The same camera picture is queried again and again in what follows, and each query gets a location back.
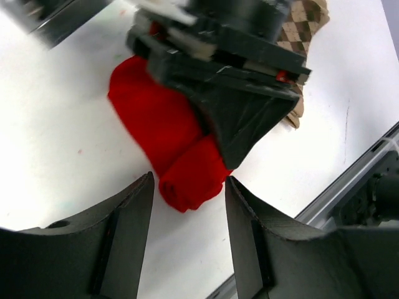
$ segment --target scratch on table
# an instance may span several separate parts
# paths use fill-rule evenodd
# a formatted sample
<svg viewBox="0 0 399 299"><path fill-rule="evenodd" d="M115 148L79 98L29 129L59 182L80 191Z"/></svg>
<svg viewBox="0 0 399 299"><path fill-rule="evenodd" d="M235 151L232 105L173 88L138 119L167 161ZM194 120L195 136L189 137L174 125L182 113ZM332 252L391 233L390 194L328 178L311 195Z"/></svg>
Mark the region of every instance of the scratch on table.
<svg viewBox="0 0 399 299"><path fill-rule="evenodd" d="M349 119L349 108L350 108L350 98L348 101L348 108L347 108L347 117L345 121L345 155L344 155L344 164L347 161L347 138L348 138L348 119Z"/></svg>

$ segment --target tan fabric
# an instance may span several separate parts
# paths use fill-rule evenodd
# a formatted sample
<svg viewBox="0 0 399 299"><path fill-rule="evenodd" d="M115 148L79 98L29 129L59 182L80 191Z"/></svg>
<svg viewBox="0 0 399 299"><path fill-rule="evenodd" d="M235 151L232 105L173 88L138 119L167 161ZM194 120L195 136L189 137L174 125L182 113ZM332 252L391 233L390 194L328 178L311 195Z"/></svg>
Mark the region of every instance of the tan fabric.
<svg viewBox="0 0 399 299"><path fill-rule="evenodd" d="M326 0L295 0L277 44L306 57L312 37L329 20ZM299 128L299 118L304 114L303 86L296 84L294 90L300 95L300 99L284 121L294 128Z"/></svg>

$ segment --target white table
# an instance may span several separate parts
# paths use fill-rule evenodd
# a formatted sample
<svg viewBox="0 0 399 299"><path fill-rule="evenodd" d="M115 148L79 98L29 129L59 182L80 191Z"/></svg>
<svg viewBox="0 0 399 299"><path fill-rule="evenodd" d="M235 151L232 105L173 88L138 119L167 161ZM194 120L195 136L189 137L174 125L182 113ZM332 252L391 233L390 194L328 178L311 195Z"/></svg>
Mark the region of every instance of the white table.
<svg viewBox="0 0 399 299"><path fill-rule="evenodd" d="M290 216L399 119L398 60L380 0L329 4L331 22L310 49L300 129L276 126L234 172ZM1 227L45 227L151 170L106 97L111 71L130 56L133 12L115 1L52 50L0 12ZM232 272L224 194L180 214L155 191L138 297L203 299Z"/></svg>

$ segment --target table surface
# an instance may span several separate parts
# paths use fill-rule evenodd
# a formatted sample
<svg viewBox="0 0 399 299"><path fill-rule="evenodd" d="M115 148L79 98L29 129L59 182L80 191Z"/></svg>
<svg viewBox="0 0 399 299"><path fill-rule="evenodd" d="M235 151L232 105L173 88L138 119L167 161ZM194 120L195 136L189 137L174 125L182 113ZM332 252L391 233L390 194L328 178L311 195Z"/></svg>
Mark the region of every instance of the table surface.
<svg viewBox="0 0 399 299"><path fill-rule="evenodd" d="M277 125L234 172L290 216L399 119L398 59L380 0L329 5L331 21L310 47L300 129ZM130 56L134 11L115 1L51 50L0 11L1 227L45 227L151 170L106 97L113 68ZM223 192L180 214L155 191L138 297L203 299L232 272Z"/></svg>

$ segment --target red towel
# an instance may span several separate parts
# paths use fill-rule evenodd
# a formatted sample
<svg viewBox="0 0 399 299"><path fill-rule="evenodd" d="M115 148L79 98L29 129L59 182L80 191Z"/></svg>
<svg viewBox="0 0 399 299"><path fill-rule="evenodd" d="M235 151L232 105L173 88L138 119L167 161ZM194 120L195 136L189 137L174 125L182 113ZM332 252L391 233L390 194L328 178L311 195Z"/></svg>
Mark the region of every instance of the red towel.
<svg viewBox="0 0 399 299"><path fill-rule="evenodd" d="M136 56L120 64L108 97L160 177L165 201L180 212L196 210L221 191L231 171L185 96L154 82L146 64Z"/></svg>

